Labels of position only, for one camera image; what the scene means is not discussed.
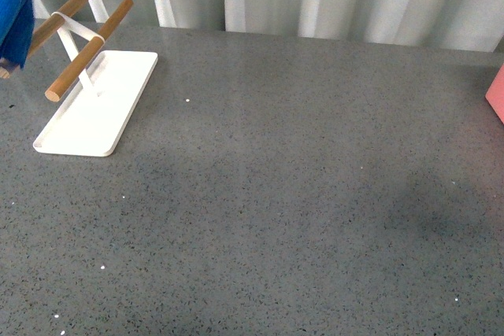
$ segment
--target white metal bracket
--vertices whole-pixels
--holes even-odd
[[[77,21],[71,19],[61,12],[53,12],[52,15],[54,14],[63,17],[63,19],[65,20],[65,23],[61,26],[61,28],[57,30],[57,33],[60,36],[61,42],[63,43],[63,46],[65,47],[65,50],[70,57],[70,61],[73,61],[79,54],[76,42],[73,39],[72,34],[70,33],[71,31],[76,35],[80,35],[87,41],[91,41],[94,37],[98,37],[105,44],[105,39],[95,31],[92,31],[90,28],[83,26],[81,23],[78,23]],[[85,91],[98,96],[98,92],[95,90],[86,69],[84,69],[79,74],[79,80],[82,83],[82,87]]]

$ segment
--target white metal stand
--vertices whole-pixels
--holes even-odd
[[[73,60],[78,51],[70,31],[87,40],[100,36],[59,14],[65,18],[65,25],[58,29],[58,34]],[[64,155],[109,156],[116,148],[157,62],[156,53],[102,51],[79,75],[77,85],[33,142],[35,150]]]

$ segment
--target towel rack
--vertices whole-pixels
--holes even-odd
[[[87,1],[68,0],[33,34],[28,57],[57,32],[71,60],[47,88],[46,98],[59,102],[79,78],[33,142],[40,153],[109,156],[158,62],[154,52],[105,50],[100,53],[133,1],[124,0],[98,32],[71,18]],[[88,40],[80,52],[70,32]]]

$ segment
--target wooden rod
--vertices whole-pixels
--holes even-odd
[[[124,19],[126,13],[133,6],[132,0],[124,0],[103,24],[98,31],[98,34],[107,40],[117,25]],[[80,51],[77,57],[70,62],[70,64],[63,70],[59,77],[50,85],[46,90],[46,98],[52,102],[59,102],[65,92],[76,81],[80,73],[89,65],[89,62],[95,57],[98,51],[102,48],[103,41],[99,37],[94,37],[87,45]]]
[[[58,12],[63,13],[68,17],[72,17],[81,9],[89,0],[68,0],[63,6],[60,7]],[[54,14],[40,25],[33,36],[31,37],[30,50],[28,51],[28,58],[33,55],[38,48],[40,48],[49,37],[51,37],[60,26],[65,23],[65,19],[60,15]]]

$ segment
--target gray countertop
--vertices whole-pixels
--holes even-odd
[[[504,55],[127,26],[108,45],[159,53],[110,157],[32,148],[56,37],[0,82],[1,335],[502,334],[484,94]]]

